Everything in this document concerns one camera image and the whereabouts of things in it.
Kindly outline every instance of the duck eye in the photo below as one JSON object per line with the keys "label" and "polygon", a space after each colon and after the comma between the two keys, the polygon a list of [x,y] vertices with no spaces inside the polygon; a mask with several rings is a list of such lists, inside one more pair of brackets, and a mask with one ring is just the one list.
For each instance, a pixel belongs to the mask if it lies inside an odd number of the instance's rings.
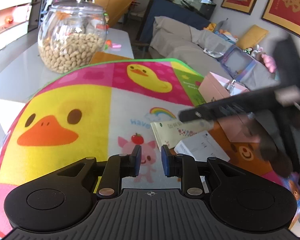
{"label": "duck eye", "polygon": [[69,112],[67,121],[69,124],[77,124],[80,122],[82,117],[82,112],[79,109],[73,109]]}
{"label": "duck eye", "polygon": [[35,118],[35,114],[31,114],[31,116],[29,116],[29,118],[26,121],[25,127],[28,127],[29,125],[31,125],[31,123],[33,122]]}

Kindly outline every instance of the cartoon pink pig print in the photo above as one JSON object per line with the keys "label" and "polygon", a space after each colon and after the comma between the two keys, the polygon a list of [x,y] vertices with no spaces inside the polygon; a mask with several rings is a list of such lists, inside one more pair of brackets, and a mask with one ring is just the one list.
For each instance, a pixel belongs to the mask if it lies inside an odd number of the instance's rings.
{"label": "cartoon pink pig print", "polygon": [[155,141],[145,143],[141,135],[135,134],[131,137],[131,141],[118,137],[118,145],[122,148],[121,152],[125,154],[131,154],[136,145],[141,145],[141,166],[139,176],[134,179],[134,182],[140,182],[145,177],[147,182],[153,183],[151,172],[156,171],[152,168],[152,164],[156,161]]}

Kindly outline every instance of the rainbow print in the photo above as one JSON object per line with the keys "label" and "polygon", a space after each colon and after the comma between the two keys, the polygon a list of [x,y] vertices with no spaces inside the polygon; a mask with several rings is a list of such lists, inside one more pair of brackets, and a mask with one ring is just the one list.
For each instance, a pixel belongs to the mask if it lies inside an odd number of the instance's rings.
{"label": "rainbow print", "polygon": [[171,118],[176,119],[176,116],[173,113],[171,113],[169,110],[164,109],[162,107],[153,107],[150,109],[150,113],[155,114],[156,116],[158,116],[159,114],[166,114]]}

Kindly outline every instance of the pig ear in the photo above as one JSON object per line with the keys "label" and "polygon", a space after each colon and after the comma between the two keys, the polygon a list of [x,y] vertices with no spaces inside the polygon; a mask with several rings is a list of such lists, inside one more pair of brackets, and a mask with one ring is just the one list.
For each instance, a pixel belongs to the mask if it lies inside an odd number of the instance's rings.
{"label": "pig ear", "polygon": [[125,138],[118,137],[118,145],[122,148],[128,141]]}
{"label": "pig ear", "polygon": [[155,148],[155,141],[151,141],[151,142],[148,142],[148,145],[154,149]]}

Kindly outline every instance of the pink box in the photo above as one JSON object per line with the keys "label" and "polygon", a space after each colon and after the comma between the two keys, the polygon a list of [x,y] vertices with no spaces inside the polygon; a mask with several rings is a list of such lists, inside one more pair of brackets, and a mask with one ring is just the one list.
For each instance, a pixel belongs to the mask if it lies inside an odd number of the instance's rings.
{"label": "pink box", "polygon": [[[207,103],[231,96],[220,82],[226,84],[229,80],[212,72],[209,72],[209,74],[204,77],[199,87],[199,92]],[[246,87],[237,83],[234,84],[234,87],[239,89],[241,93],[249,91]],[[244,124],[247,121],[248,118],[245,115],[233,115],[218,119],[220,126],[230,142],[258,143],[258,136],[247,137],[243,133],[242,129],[246,127]]]}

